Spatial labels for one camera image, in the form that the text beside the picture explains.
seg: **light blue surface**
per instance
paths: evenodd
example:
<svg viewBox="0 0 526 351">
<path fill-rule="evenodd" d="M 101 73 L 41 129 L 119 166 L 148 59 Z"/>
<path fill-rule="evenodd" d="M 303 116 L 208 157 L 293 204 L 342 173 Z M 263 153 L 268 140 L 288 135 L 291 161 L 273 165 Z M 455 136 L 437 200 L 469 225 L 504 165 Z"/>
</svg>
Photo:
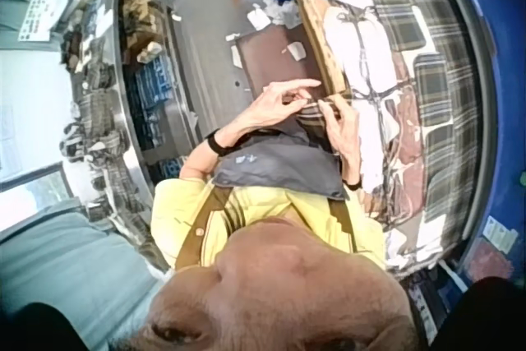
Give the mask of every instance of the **light blue surface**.
<svg viewBox="0 0 526 351">
<path fill-rule="evenodd" d="M 58 205 L 46 218 L 0 244 L 2 309 L 46 303 L 73 325 L 90 350 L 129 335 L 144 321 L 163 283 L 121 236 L 92 228 L 74 205 Z"/>
<path fill-rule="evenodd" d="M 474 237 L 482 234 L 488 215 L 519 232 L 506 257 L 514 266 L 512 279 L 524 277 L 525 189 L 519 183 L 526 169 L 526 2 L 472 0 L 486 18 L 495 42 L 492 71 L 496 85 L 498 146 L 496 168 L 486 213 Z"/>
</svg>

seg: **yellow jacket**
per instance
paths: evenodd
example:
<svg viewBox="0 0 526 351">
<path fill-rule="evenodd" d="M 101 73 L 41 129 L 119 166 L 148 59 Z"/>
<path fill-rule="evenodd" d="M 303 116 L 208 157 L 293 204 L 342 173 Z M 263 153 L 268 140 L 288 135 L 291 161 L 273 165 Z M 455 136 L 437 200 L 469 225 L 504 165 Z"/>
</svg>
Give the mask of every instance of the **yellow jacket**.
<svg viewBox="0 0 526 351">
<path fill-rule="evenodd" d="M 175 265 L 181 246 L 197 213 L 204 205 L 214 185 L 200 179 L 170 179 L 155 188 L 151 232 L 166 261 Z M 353 226 L 358 254 L 385 268 L 385 241 L 381 225 L 367 217 L 355 193 L 347 190 L 348 213 Z M 235 187 L 225 210 L 210 214 L 202 235 L 201 265 L 209 266 L 227 242 L 228 235 L 259 219 L 280 215 L 293 207 L 314 234 L 343 252 L 354 252 L 350 235 L 343 232 L 337 219 L 330 214 L 323 196 L 272 187 Z"/>
</svg>

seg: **gray floor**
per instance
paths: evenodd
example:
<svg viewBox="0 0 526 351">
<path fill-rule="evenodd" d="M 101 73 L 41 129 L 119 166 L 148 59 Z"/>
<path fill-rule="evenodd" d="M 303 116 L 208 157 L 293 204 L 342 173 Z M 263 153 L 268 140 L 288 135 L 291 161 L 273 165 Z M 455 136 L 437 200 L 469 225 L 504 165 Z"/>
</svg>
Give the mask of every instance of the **gray floor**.
<svg viewBox="0 0 526 351">
<path fill-rule="evenodd" d="M 226 35 L 254 31 L 247 19 L 262 0 L 169 0 L 182 18 L 175 23 L 180 62 L 203 135 L 242 112 L 252 95 L 243 69 L 233 65 Z"/>
</svg>

